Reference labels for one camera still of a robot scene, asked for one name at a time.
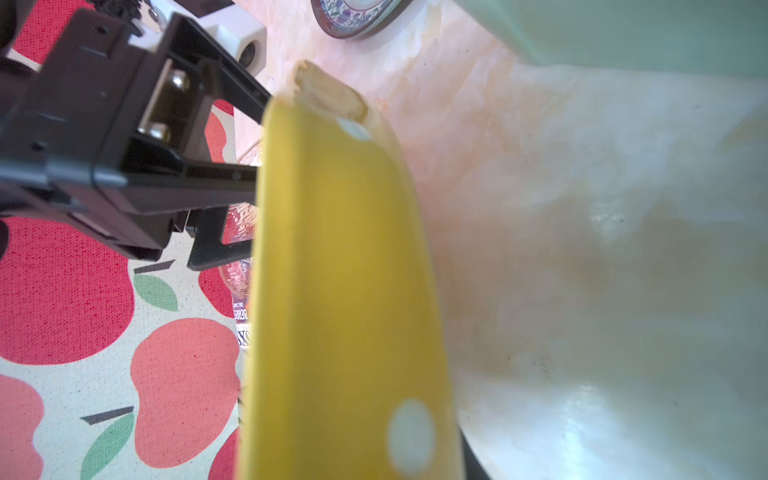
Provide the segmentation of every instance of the pink marble surface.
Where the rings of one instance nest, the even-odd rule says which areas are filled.
[[[448,1],[357,41],[239,3],[269,90],[306,58],[395,129],[494,478],[764,478],[768,83],[523,65]]]

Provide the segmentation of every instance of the decorative plate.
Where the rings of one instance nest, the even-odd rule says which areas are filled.
[[[317,23],[334,38],[350,38],[376,27],[400,0],[312,0]]]
[[[258,140],[241,158],[237,160],[241,165],[261,166],[262,150],[261,140]],[[251,204],[230,205],[227,211],[227,222],[224,224],[224,232],[221,235],[221,243],[241,242],[252,240],[256,231],[256,223],[259,217],[259,209]],[[224,284],[244,302],[248,300],[250,283],[250,257],[219,267]]]

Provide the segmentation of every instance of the red apple pattern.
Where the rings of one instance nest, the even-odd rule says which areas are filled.
[[[211,268],[200,272],[197,283],[203,295],[219,313],[229,318],[235,317],[232,310],[232,292],[221,278],[219,269]]]
[[[131,361],[139,394],[136,453],[150,467],[188,462],[226,426],[240,380],[234,333],[213,320],[175,320],[143,341]]]
[[[5,222],[0,356],[25,365],[75,362],[118,339],[134,315],[127,259],[62,223]]]
[[[216,458],[214,458],[214,463],[210,466],[208,480],[232,480],[235,478],[237,436],[238,429],[235,429],[221,446]]]
[[[218,164],[224,163],[223,149],[227,144],[227,131],[224,130],[221,120],[213,113],[205,124],[205,139],[208,142],[210,159]]]
[[[235,115],[235,107],[228,101],[219,98],[214,102],[214,106],[227,115]]]
[[[30,385],[0,375],[0,476],[40,478],[43,459],[32,437],[43,419],[43,401]]]
[[[85,0],[38,0],[24,23],[13,48],[42,63],[78,8],[93,8]]]

